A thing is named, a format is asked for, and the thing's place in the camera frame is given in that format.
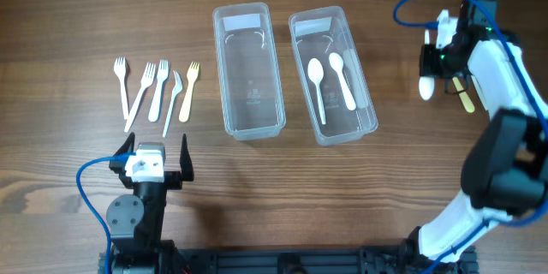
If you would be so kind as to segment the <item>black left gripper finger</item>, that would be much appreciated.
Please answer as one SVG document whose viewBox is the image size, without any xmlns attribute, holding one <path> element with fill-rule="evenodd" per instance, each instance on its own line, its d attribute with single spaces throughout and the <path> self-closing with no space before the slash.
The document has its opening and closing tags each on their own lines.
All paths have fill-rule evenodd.
<svg viewBox="0 0 548 274">
<path fill-rule="evenodd" d="M 134 154 L 134 141 L 135 141 L 135 134 L 130 133 L 127 139 L 123 142 L 123 144 L 119 147 L 119 149 L 115 152 L 115 157 L 127 157 L 130 154 Z"/>
<path fill-rule="evenodd" d="M 194 180 L 194 167 L 188 151 L 188 139 L 186 134 L 182 136 L 179 163 L 181 167 L 182 181 L 192 182 Z"/>
</svg>

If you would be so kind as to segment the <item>broad white plastic spoon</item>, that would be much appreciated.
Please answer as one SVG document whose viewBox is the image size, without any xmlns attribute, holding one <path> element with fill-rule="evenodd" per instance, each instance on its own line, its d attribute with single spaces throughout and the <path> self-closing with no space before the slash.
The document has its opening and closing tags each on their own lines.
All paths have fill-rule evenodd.
<svg viewBox="0 0 548 274">
<path fill-rule="evenodd" d="M 419 93 L 423 100 L 432 98 L 435 90 L 435 79 L 429 76 L 421 76 L 419 79 Z"/>
</svg>

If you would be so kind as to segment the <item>cream yellow plastic spoon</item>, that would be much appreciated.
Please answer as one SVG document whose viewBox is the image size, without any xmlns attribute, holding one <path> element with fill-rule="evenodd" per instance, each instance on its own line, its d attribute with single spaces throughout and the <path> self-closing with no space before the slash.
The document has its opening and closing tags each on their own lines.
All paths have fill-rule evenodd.
<svg viewBox="0 0 548 274">
<path fill-rule="evenodd" d="M 464 110 L 467 113 L 474 113 L 474 111 L 475 111 L 474 104 L 473 104 L 472 100 L 470 99 L 470 97 L 468 96 L 468 94 L 466 93 L 465 89 L 463 88 L 461 82 L 456 77 L 452 78 L 452 82 L 453 82 L 453 84 L 455 86 L 455 89 L 458 93 L 459 99 L 462 102 L 462 106 L 463 106 Z"/>
</svg>

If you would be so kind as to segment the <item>thick-handled white plastic spoon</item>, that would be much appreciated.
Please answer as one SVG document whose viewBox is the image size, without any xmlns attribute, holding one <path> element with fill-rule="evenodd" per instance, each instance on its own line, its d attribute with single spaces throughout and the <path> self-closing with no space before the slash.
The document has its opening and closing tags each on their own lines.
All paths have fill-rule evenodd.
<svg viewBox="0 0 548 274">
<path fill-rule="evenodd" d="M 329 55 L 329 64 L 331 68 L 335 71 L 337 74 L 337 78 L 339 80 L 339 84 L 342 90 L 342 95 L 344 102 L 346 104 L 346 107 L 348 110 L 355 110 L 356 109 L 356 102 L 354 100 L 354 96 L 352 92 L 350 91 L 350 88 L 348 86 L 348 82 L 345 79 L 344 73 L 343 73 L 343 67 L 344 67 L 344 61 L 343 58 L 336 52 L 332 52 Z"/>
</svg>

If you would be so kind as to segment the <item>thin-handled white plastic spoon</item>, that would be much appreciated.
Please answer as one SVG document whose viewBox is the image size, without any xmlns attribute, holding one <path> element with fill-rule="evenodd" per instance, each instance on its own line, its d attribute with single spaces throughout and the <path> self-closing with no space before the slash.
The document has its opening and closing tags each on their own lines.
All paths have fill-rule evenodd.
<svg viewBox="0 0 548 274">
<path fill-rule="evenodd" d="M 307 74 L 310 81 L 316 86 L 317 103 L 319 109 L 320 121 L 326 124 L 325 107 L 322 98 L 320 84 L 324 77 L 324 70 L 321 62 L 317 58 L 312 58 L 307 65 Z"/>
</svg>

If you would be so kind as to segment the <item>slim white plastic spoon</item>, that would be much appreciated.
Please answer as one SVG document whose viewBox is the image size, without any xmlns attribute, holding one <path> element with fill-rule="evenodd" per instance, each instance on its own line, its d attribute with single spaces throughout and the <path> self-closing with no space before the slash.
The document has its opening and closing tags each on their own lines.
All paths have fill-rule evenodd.
<svg viewBox="0 0 548 274">
<path fill-rule="evenodd" d="M 472 79 L 472 82 L 474 84 L 474 88 L 477 92 L 477 95 L 479 97 L 480 102 L 482 103 L 484 109 L 486 111 L 488 111 L 488 108 L 487 108 L 487 105 L 486 105 L 486 102 L 485 102 L 485 97 L 483 95 L 483 92 L 482 92 L 482 89 L 480 87 L 480 84 L 479 84 L 478 80 L 476 79 L 476 77 L 474 75 L 471 76 L 471 79 Z"/>
</svg>

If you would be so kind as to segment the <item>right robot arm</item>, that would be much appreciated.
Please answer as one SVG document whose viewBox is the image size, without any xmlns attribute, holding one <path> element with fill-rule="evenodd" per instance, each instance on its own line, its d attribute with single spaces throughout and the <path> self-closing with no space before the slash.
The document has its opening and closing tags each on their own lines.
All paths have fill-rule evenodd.
<svg viewBox="0 0 548 274">
<path fill-rule="evenodd" d="M 455 263 L 489 230 L 524 227 L 547 211 L 547 104 L 496 10 L 496 0 L 463 0 L 457 17 L 442 11 L 424 25 L 438 36 L 422 46 L 420 96 L 430 99 L 437 79 L 473 81 L 490 122 L 464 161 L 457 196 L 402 242 L 403 269 Z"/>
</svg>

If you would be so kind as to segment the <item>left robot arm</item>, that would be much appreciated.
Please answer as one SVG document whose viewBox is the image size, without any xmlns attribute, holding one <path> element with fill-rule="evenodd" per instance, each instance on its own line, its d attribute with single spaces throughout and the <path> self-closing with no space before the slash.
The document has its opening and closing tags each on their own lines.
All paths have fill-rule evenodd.
<svg viewBox="0 0 548 274">
<path fill-rule="evenodd" d="M 161 238 L 167 192 L 194 180 L 188 139 L 182 136 L 179 171 L 167 171 L 165 146 L 135 145 L 130 134 L 115 152 L 109 168 L 131 194 L 114 199 L 106 214 L 107 250 L 99 255 L 99 273 L 190 273 L 191 267 L 172 240 Z"/>
</svg>

